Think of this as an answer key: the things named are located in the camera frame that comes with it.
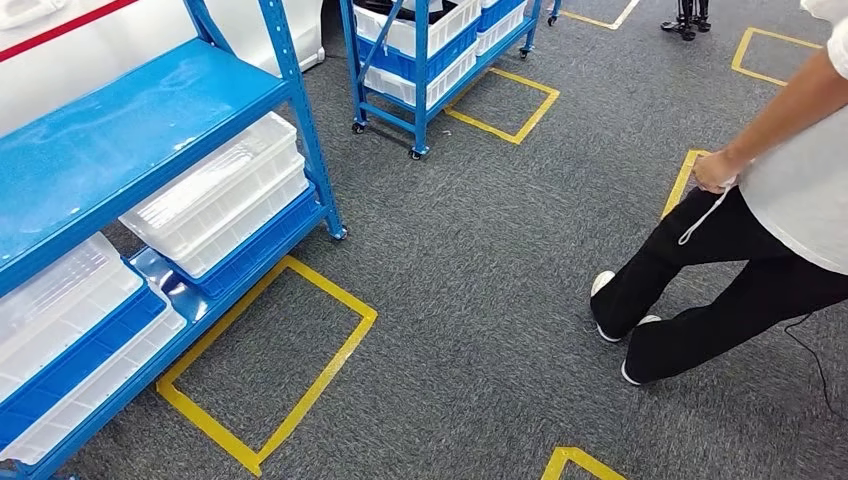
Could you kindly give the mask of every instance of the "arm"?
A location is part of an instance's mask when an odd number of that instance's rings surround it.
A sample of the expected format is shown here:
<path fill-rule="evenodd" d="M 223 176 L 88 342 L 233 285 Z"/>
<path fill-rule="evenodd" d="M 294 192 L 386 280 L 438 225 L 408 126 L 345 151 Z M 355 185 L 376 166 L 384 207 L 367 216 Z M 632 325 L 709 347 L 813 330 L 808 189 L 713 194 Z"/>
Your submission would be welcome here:
<path fill-rule="evenodd" d="M 774 99 L 723 150 L 695 164 L 699 186 L 721 193 L 721 184 L 758 156 L 848 105 L 848 20 Z"/>

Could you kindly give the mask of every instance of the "person's hand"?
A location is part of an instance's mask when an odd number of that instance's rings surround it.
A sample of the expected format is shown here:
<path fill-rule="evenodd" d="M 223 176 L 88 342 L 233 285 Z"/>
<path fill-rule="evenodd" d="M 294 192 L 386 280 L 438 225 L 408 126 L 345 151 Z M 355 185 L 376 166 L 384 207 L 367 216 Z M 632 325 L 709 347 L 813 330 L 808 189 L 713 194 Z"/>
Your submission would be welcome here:
<path fill-rule="evenodd" d="M 739 173 L 725 150 L 695 159 L 692 168 L 698 188 L 715 194 L 724 193 L 722 184 Z"/>

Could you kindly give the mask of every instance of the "shoe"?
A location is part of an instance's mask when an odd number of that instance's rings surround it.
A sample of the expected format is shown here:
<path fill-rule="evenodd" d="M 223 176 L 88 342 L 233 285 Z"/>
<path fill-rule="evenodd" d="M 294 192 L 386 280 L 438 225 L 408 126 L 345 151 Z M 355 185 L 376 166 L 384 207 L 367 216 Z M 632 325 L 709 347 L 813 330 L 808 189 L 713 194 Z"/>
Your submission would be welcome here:
<path fill-rule="evenodd" d="M 615 272 L 611 272 L 609 270 L 599 273 L 598 276 L 595 277 L 595 281 L 592 282 L 591 296 L 594 297 L 595 294 L 598 293 L 602 288 L 604 288 L 606 286 L 606 284 L 608 284 L 614 277 L 615 277 Z M 595 324 L 598 326 L 598 334 L 604 340 L 606 340 L 610 343 L 618 343 L 618 342 L 621 341 L 620 338 L 613 338 L 613 337 L 610 337 L 609 335 L 607 335 L 606 333 L 604 333 L 604 331 L 601 330 L 601 325 L 599 323 L 595 323 Z"/>
<path fill-rule="evenodd" d="M 638 327 L 639 325 L 644 325 L 646 323 L 661 322 L 661 321 L 662 321 L 662 318 L 660 318 L 656 315 L 648 315 L 645 318 L 643 318 L 642 320 L 639 320 L 639 323 L 637 323 L 636 326 Z"/>
<path fill-rule="evenodd" d="M 598 293 L 602 288 L 604 288 L 610 280 L 615 277 L 615 272 L 611 272 L 609 270 L 605 272 L 601 272 L 595 277 L 595 281 L 592 282 L 592 296 L 594 297 L 596 293 Z"/>
<path fill-rule="evenodd" d="M 637 387 L 642 385 L 641 383 L 630 378 L 630 375 L 627 374 L 627 370 L 625 369 L 626 364 L 627 364 L 627 360 L 621 362 L 621 376 L 624 377 L 624 379 L 627 380 L 627 383 L 629 383 L 631 385 L 635 385 Z"/>

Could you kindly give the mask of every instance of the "blue rolling cart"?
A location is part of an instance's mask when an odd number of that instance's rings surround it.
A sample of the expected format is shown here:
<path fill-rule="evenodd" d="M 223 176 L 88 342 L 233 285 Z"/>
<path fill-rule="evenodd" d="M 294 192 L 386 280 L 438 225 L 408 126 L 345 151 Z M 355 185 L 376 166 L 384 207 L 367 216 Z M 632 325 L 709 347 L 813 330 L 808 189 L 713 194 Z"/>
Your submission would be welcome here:
<path fill-rule="evenodd" d="M 0 138 L 0 297 L 284 102 L 297 117 L 310 188 L 224 261 L 214 296 L 149 248 L 131 259 L 188 326 L 41 461 L 2 464 L 0 478 L 58 478 L 74 452 L 306 234 L 325 222 L 333 238 L 347 235 L 282 1 L 259 2 L 282 78 L 233 55 L 203 0 L 185 3 L 198 38 Z"/>
<path fill-rule="evenodd" d="M 400 10 L 402 0 L 397 0 L 392 6 L 392 10 L 388 15 L 385 25 L 377 37 L 373 45 L 368 45 L 370 50 L 365 54 L 365 60 L 360 62 L 360 41 L 356 34 L 355 16 L 353 11 L 352 0 L 339 0 L 341 4 L 342 24 L 344 27 L 345 44 L 347 45 L 347 63 L 350 70 L 350 78 L 352 81 L 353 94 L 353 126 L 354 134 L 360 134 L 365 131 L 368 122 L 368 114 L 372 114 L 381 120 L 384 120 L 392 125 L 400 127 L 415 135 L 415 145 L 409 150 L 409 157 L 413 160 L 420 160 L 425 155 L 430 147 L 427 146 L 427 124 L 447 106 L 450 101 L 465 88 L 482 72 L 485 72 L 492 63 L 497 60 L 507 49 L 515 44 L 522 36 L 527 38 L 524 46 L 519 49 L 519 54 L 522 59 L 527 58 L 527 54 L 533 50 L 533 41 L 536 34 L 536 25 L 541 11 L 542 0 L 532 0 L 533 7 L 530 16 L 525 16 L 522 23 L 513 29 L 506 37 L 501 39 L 497 44 L 491 47 L 482 56 L 477 57 L 477 63 L 472 69 L 466 73 L 453 87 L 451 87 L 445 95 L 441 97 L 430 108 L 427 108 L 427 85 L 428 85 L 428 65 L 435 58 L 428 58 L 427 43 L 428 43 L 428 22 L 425 19 L 429 18 L 429 5 L 426 1 L 418 1 L 415 4 L 415 106 L 411 106 L 406 102 L 388 94 L 378 92 L 365 86 L 365 74 L 372 66 L 375 53 L 384 49 L 384 42 L 389 28 Z M 404 108 L 415 115 L 415 121 L 409 123 L 397 116 L 386 112 L 385 110 L 375 106 L 368 101 L 368 96 L 376 96 L 389 101 L 401 108 Z"/>

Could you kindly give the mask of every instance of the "black pants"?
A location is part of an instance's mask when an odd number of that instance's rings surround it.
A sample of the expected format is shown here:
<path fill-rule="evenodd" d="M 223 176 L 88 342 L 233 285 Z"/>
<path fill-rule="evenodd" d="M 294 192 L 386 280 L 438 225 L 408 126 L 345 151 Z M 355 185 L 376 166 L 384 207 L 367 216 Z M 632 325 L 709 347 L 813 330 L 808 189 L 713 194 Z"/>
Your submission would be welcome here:
<path fill-rule="evenodd" d="M 592 298 L 603 331 L 621 338 L 633 330 L 627 373 L 637 382 L 671 377 L 759 335 L 769 327 L 848 298 L 848 276 L 799 257 L 753 216 L 734 188 L 724 203 L 678 245 L 680 235 L 715 202 L 693 190 Z M 663 290 L 687 265 L 748 260 L 710 305 L 636 327 Z"/>

